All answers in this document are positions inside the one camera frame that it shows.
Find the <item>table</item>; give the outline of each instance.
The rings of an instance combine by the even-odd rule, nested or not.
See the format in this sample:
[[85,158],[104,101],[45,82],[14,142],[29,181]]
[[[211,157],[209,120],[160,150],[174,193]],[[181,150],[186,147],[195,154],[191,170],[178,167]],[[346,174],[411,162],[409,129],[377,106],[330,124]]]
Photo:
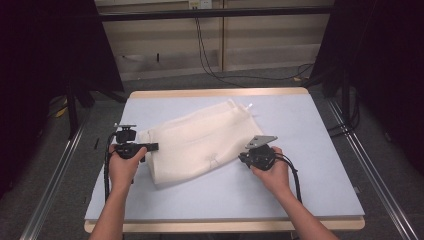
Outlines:
[[[283,146],[283,151],[291,158],[295,167],[299,170],[299,178],[301,182],[300,184],[302,196],[304,198],[304,205],[314,215],[316,215],[318,219],[327,228],[332,230],[358,230],[364,227],[365,221],[363,218],[364,213],[362,207],[354,193],[349,179],[347,178],[346,172],[344,171],[344,168],[341,165],[340,159],[337,153],[335,152],[334,146],[332,145],[331,140],[328,137],[322,120],[319,117],[319,113],[317,112],[309,93],[304,88],[138,91],[132,93],[130,98],[128,99],[121,120],[121,124],[140,124],[140,117],[143,118],[143,114],[141,114],[140,111],[134,110],[134,107],[140,107],[138,106],[138,104],[150,104],[145,105],[144,108],[151,107],[152,109],[143,109],[145,110],[143,111],[143,113],[155,111],[152,114],[158,116],[159,121],[152,120],[149,122],[149,119],[144,119],[143,128],[148,128],[151,127],[152,124],[159,124],[160,121],[165,121],[166,118],[172,119],[172,117],[175,117],[174,115],[177,113],[172,113],[172,111],[169,110],[170,108],[183,111],[185,108],[187,108],[185,109],[185,111],[189,113],[190,111],[193,111],[193,108],[200,107],[202,104],[211,104],[211,101],[221,101],[223,99],[228,99],[229,97],[235,99],[236,101],[252,101],[252,115],[254,116],[254,118],[257,118],[258,125],[264,130],[264,133],[267,135],[271,135],[269,134],[270,131],[278,133],[276,135],[280,138],[275,142],[275,145]],[[272,111],[274,111],[273,114],[275,114],[275,116],[278,116],[278,122],[275,121],[274,116],[262,116],[264,115],[262,114],[263,111],[270,111],[266,110],[267,107],[264,104],[268,105],[268,103],[274,98],[278,99],[279,102],[275,102],[274,105],[274,101],[272,101],[273,104],[270,108],[272,109]],[[168,102],[170,106],[158,107],[162,106],[161,104],[163,102],[161,101],[164,100],[170,101]],[[181,107],[178,105],[180,104],[180,101],[181,103],[185,103],[184,109],[179,109],[179,107]],[[297,122],[299,122],[299,124],[304,125],[300,125],[298,128],[296,128],[293,124],[290,125],[290,128],[280,127],[287,126],[287,124],[290,121],[293,122],[293,120],[295,120],[295,123],[293,123],[294,125],[296,125]],[[309,144],[310,146],[305,149],[302,148],[302,151],[296,151],[296,149],[299,150],[298,141],[303,141],[301,144]],[[314,163],[314,161],[309,160],[311,159],[311,156],[315,155],[322,155],[322,162],[317,163],[317,161],[312,159],[315,161]],[[234,161],[228,166],[214,170],[211,173],[208,173],[197,179],[191,180],[188,183],[183,183],[168,189],[155,189],[155,187],[152,187],[154,186],[154,184],[149,185],[148,182],[151,180],[149,180],[150,176],[148,174],[147,167],[143,168],[142,165],[140,166],[141,167],[139,167],[139,170],[135,177],[135,186],[132,187],[132,190],[130,191],[130,194],[128,196],[129,200],[127,201],[126,220],[123,228],[124,232],[182,233],[261,231],[265,232],[294,230],[294,227],[287,218],[287,215],[284,216],[285,213],[281,210],[282,208],[279,207],[278,203],[273,202],[273,200],[270,198],[270,194],[267,193],[265,189],[260,190],[258,188],[258,186],[260,186],[258,185],[258,180],[255,179],[254,176],[252,177],[252,175],[250,174],[248,169],[245,168],[245,166],[243,166],[243,169],[245,169],[246,171],[242,170],[242,164],[239,163],[239,161]],[[321,169],[319,170],[320,174],[318,174],[316,171],[317,166],[321,166]],[[229,171],[232,174],[236,174],[237,178],[246,178],[243,180],[248,181],[248,186],[240,186],[232,183],[233,180],[231,177],[233,175],[222,174],[223,171]],[[207,182],[208,187],[210,187],[211,189],[217,189],[214,188],[215,181],[210,182],[210,179],[216,179],[216,176],[214,178],[214,175],[220,173],[221,178],[223,178],[222,181],[225,181],[225,185],[228,185],[226,186],[226,188],[230,189],[228,194],[231,195],[232,192],[234,192],[235,190],[239,190],[239,188],[243,189],[242,191],[237,191],[237,196],[231,196],[231,198],[227,198],[228,202],[225,202],[225,204],[221,204],[218,202],[216,204],[214,203],[213,205],[210,205],[210,208],[212,209],[211,211],[214,211],[215,207],[225,208],[224,211],[222,211],[222,209],[221,211],[215,210],[213,213],[205,211],[202,212],[200,215],[196,215],[197,213],[190,213],[189,209],[184,209],[182,211],[175,210],[179,209],[175,206],[180,206],[181,208],[183,208],[183,202],[187,200],[185,199],[186,196],[183,196],[182,198],[175,197],[175,195],[177,195],[175,193],[177,192],[191,194],[189,193],[190,191],[184,188],[184,185],[191,184],[190,188],[193,188],[194,186],[194,191],[201,191],[199,190],[201,188],[199,187],[199,184],[200,186],[202,186],[201,183],[203,181]],[[103,206],[102,201],[104,201],[104,198],[102,198],[102,175],[103,173],[101,172],[99,174],[99,179],[93,191],[92,202],[90,203],[89,209],[87,211],[85,222],[85,230],[87,232],[91,232],[93,230],[96,223],[95,216],[96,214],[100,214],[100,211]],[[331,182],[331,186],[328,186],[325,181]],[[317,189],[314,184],[322,184],[322,186]],[[246,196],[249,198],[251,197],[253,202],[265,202],[266,204],[269,204],[269,206],[264,207],[261,204],[252,204],[246,206],[246,208],[244,209],[245,211],[242,211],[243,208],[239,208],[240,211],[238,211],[237,209],[235,209],[237,207],[234,207],[237,206],[237,202],[235,203],[235,205],[232,205],[233,203],[231,202],[231,199],[246,198],[246,196],[243,196],[243,194],[246,194],[245,192],[252,191],[252,186],[256,189],[255,191],[259,191],[260,193],[248,194]],[[141,194],[141,190],[139,190],[149,188],[153,190],[152,192],[148,192],[148,194]],[[161,194],[168,194],[165,195],[167,197],[167,200],[169,199],[169,197],[172,196],[172,201],[176,203],[172,209],[170,207],[172,205],[169,205],[167,203],[169,201],[163,201],[163,195]],[[202,198],[204,193],[199,195],[200,196],[196,195],[196,199],[199,198],[201,201],[208,201],[208,199]],[[131,206],[138,206],[137,208],[143,209],[143,205],[141,203],[145,203],[146,205],[149,201],[152,200],[154,200],[154,204],[147,206],[147,208],[154,209],[155,207],[158,207],[161,211],[152,210],[153,212],[150,212],[149,210],[145,209],[146,207],[144,207],[144,210],[141,210],[144,211],[144,214],[142,214],[143,216],[140,216],[137,215],[139,214],[137,212],[137,209],[129,210]]]

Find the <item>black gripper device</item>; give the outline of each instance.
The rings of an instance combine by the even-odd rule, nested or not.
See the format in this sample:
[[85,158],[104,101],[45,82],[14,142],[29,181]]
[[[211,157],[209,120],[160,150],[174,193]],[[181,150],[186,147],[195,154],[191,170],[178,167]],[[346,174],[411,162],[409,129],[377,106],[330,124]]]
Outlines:
[[118,155],[123,159],[130,159],[135,156],[135,154],[142,148],[146,147],[148,152],[158,151],[159,144],[158,143],[123,143],[115,146],[115,151]]
[[274,165],[275,152],[268,144],[265,144],[258,148],[249,149],[249,152],[240,153],[239,158],[248,168],[253,165],[256,168],[267,171]]

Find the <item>metal rod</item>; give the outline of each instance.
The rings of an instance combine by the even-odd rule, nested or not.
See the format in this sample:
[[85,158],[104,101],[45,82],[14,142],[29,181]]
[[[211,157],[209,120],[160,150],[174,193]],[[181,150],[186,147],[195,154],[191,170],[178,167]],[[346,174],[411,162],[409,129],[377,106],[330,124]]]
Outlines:
[[44,221],[47,217],[47,214],[50,210],[51,205],[53,204],[54,196],[59,190],[60,184],[62,182],[63,176],[66,173],[69,163],[71,162],[72,156],[75,152],[76,147],[78,146],[79,140],[82,136],[82,132],[86,123],[88,122],[88,117],[90,109],[86,110],[85,117],[74,135],[74,137],[68,140],[68,144],[62,154],[62,157],[59,160],[59,163],[56,167],[56,170],[53,173],[52,178],[50,179],[47,188],[41,197],[35,211],[33,212],[30,220],[28,221],[24,232],[21,235],[20,240],[36,240],[38,234],[41,231],[41,228],[44,224]]
[[329,14],[344,12],[351,8],[335,8],[334,6],[309,6],[309,7],[276,7],[276,8],[234,8],[234,9],[199,9],[199,10],[173,10],[155,12],[130,12],[130,13],[101,13],[99,15],[81,15],[69,17],[80,20],[132,21],[132,20],[158,20],[182,18],[214,18],[214,17],[247,17],[247,16],[276,16],[276,15],[307,15]]
[[[342,124],[343,116],[342,111],[335,100],[329,100],[329,105],[331,110],[333,111],[336,120]],[[342,126],[343,131],[348,132],[348,128],[346,126]],[[386,186],[376,167],[374,166],[371,158],[365,151],[362,143],[359,141],[355,132],[346,133],[346,139],[349,141],[352,150],[355,152],[356,157],[359,160],[359,163],[362,165],[365,173],[368,176],[374,190],[379,196],[382,204],[386,208],[387,213],[392,219],[394,225],[399,231],[402,239],[404,240],[418,240],[418,236],[415,233],[414,228],[411,225],[410,220],[406,216],[403,209],[400,207],[396,199],[393,197],[392,193]]]

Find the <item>gray floor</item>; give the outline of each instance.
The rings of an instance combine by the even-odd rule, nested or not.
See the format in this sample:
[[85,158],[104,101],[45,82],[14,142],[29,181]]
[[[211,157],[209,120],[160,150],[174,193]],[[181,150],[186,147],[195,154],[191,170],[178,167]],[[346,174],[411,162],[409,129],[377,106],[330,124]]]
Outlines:
[[[242,71],[235,74],[283,77],[296,74],[297,68]],[[298,86],[293,80],[272,81],[247,78],[227,78],[243,87]],[[134,90],[196,89],[235,87],[213,79],[206,74],[168,77],[125,82],[126,93]],[[309,89],[327,127],[337,124],[320,86]],[[90,110],[79,108],[80,120],[88,117],[78,147],[54,196],[38,239],[87,239],[83,218],[90,201],[91,191],[102,166],[107,136],[119,122],[124,104],[93,94],[97,101]],[[405,159],[401,149],[388,142],[384,129],[361,106],[361,122],[355,130],[364,148],[373,160],[387,187],[397,200],[419,237],[424,237],[424,178]],[[43,191],[50,181],[58,160],[66,147],[69,126],[67,115],[50,118],[38,143],[38,151],[23,170],[22,178],[12,191],[0,200],[0,239],[19,239]],[[402,239],[391,217],[365,174],[349,142],[344,136],[333,138],[353,186],[360,189],[359,200],[365,210],[366,226],[360,231],[337,232],[342,239]],[[126,239],[158,239],[158,235],[127,235]],[[277,239],[256,236],[257,239]]]

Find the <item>hand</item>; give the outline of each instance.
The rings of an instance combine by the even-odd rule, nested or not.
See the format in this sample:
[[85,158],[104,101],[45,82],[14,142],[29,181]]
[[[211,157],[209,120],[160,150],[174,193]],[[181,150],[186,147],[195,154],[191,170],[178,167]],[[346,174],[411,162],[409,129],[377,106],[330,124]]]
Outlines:
[[[276,153],[283,154],[281,149],[278,147],[273,146],[272,149],[274,149]],[[268,171],[262,171],[253,165],[250,169],[275,196],[280,193],[283,195],[292,194],[289,185],[287,163],[276,160],[272,168]]]
[[130,159],[122,159],[118,153],[115,152],[115,146],[116,145],[111,145],[109,147],[109,152],[112,152],[109,162],[109,175],[112,182],[112,191],[128,191],[135,173],[137,172],[138,164],[146,154],[147,149],[142,147],[134,157]]

